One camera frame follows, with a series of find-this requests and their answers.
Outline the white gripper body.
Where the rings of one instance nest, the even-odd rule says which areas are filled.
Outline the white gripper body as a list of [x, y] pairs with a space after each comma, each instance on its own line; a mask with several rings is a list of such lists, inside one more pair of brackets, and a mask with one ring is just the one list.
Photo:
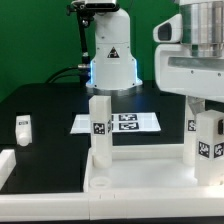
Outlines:
[[155, 51], [155, 80], [161, 91], [224, 103], [224, 56], [198, 58], [181, 44]]

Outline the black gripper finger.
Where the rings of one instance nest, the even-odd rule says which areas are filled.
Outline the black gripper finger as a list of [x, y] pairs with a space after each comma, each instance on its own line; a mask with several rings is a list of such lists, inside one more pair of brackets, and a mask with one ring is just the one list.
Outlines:
[[194, 116], [197, 116], [199, 113], [202, 113], [205, 111], [204, 99], [188, 96], [187, 102]]

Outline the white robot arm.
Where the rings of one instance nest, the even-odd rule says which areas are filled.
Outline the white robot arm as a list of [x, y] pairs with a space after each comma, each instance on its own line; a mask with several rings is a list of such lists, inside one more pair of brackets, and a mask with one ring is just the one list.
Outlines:
[[[179, 13], [153, 29], [160, 90], [224, 103], [224, 0], [177, 0]], [[142, 84], [130, 50], [130, 18], [103, 0], [88, 0], [96, 20], [89, 88], [123, 91]]]

